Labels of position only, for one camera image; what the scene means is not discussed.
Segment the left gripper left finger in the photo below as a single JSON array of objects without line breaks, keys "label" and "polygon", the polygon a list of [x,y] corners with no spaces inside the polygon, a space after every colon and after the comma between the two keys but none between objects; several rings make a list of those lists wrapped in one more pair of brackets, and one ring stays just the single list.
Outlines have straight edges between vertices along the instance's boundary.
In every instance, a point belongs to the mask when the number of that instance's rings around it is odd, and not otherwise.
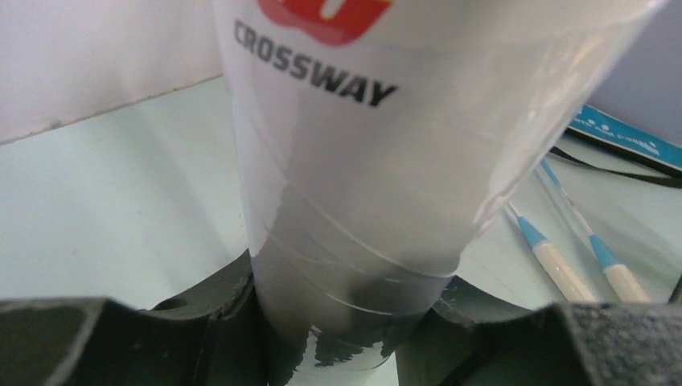
[{"label": "left gripper left finger", "polygon": [[249,255],[149,310],[111,298],[1,303],[4,385],[264,385]]}]

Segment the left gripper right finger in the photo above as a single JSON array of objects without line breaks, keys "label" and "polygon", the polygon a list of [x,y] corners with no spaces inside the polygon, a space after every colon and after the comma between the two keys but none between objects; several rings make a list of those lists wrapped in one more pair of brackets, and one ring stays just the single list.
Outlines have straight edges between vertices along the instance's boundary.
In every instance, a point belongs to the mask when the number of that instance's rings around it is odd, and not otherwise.
[{"label": "left gripper right finger", "polygon": [[678,385],[681,289],[664,304],[527,310],[455,278],[396,366],[402,385]]}]

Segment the white shuttlecock tube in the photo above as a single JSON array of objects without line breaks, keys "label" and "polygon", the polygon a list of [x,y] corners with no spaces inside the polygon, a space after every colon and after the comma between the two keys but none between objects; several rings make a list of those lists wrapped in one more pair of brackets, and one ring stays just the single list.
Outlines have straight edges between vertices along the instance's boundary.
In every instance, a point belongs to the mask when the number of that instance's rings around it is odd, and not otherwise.
[{"label": "white shuttlecock tube", "polygon": [[271,385],[361,385],[663,1],[215,1]]}]

